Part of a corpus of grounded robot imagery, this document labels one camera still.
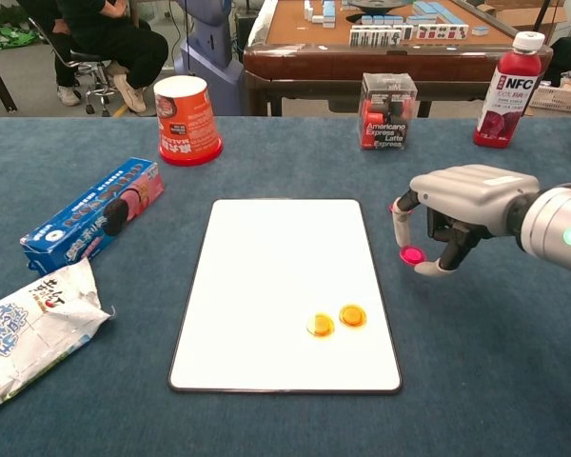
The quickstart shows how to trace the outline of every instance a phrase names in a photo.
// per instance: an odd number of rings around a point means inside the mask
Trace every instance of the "red cup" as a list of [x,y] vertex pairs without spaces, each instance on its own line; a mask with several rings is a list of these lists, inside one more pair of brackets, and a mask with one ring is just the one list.
[[159,153],[172,165],[201,165],[222,152],[207,83],[196,76],[171,76],[154,85]]

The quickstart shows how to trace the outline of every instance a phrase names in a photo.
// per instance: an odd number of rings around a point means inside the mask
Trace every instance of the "robotic hand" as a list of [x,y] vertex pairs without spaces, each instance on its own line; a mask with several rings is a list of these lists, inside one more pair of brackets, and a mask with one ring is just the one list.
[[571,185],[540,190],[534,176],[484,165],[417,176],[392,205],[400,247],[411,244],[410,213],[420,204],[429,237],[447,243],[438,260],[415,266],[420,274],[450,274],[482,239],[499,236],[515,236],[525,252],[571,269]]

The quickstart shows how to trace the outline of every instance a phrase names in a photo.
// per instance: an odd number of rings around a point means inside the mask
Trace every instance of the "pink game piece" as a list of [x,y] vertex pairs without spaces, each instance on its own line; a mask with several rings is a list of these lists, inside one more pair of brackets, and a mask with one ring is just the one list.
[[408,265],[418,265],[424,262],[426,257],[425,253],[415,246],[404,246],[400,249],[400,258]]

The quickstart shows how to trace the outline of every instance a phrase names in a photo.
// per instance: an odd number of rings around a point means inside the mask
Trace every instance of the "white snack bag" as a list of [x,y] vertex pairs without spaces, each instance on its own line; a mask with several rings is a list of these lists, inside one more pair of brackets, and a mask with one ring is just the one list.
[[87,258],[0,300],[0,405],[88,342],[109,317]]

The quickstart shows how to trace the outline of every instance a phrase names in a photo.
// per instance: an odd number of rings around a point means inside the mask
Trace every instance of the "red bottle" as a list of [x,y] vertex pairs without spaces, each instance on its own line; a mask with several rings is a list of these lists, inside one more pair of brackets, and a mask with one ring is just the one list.
[[514,38],[514,49],[500,59],[474,131],[477,145],[506,148],[510,143],[541,75],[537,51],[544,38],[542,33],[521,31]]

